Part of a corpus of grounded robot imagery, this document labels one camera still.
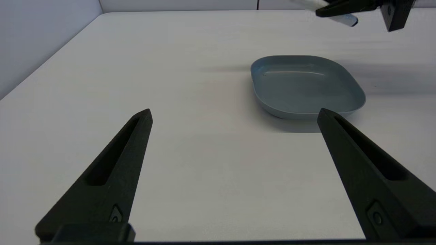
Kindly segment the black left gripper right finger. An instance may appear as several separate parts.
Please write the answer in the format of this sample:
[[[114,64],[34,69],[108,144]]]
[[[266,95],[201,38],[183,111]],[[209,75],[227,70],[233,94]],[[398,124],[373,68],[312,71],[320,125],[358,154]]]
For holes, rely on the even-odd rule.
[[[433,189],[338,113],[317,123],[366,239],[435,239]]]

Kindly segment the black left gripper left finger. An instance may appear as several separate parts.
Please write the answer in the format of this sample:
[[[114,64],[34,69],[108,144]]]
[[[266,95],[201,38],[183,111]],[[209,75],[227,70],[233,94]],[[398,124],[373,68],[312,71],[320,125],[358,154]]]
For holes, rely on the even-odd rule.
[[[41,243],[133,242],[129,216],[153,118],[133,115],[39,221]]]

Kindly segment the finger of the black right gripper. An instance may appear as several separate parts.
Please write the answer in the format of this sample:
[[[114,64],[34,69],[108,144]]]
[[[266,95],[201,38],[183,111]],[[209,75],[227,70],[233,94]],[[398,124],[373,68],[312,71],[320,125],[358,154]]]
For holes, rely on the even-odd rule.
[[[327,3],[327,6],[315,11],[318,17],[334,17],[373,11],[380,6],[380,0],[327,0]]]
[[[388,32],[403,29],[407,22],[414,0],[383,0],[381,13]]]

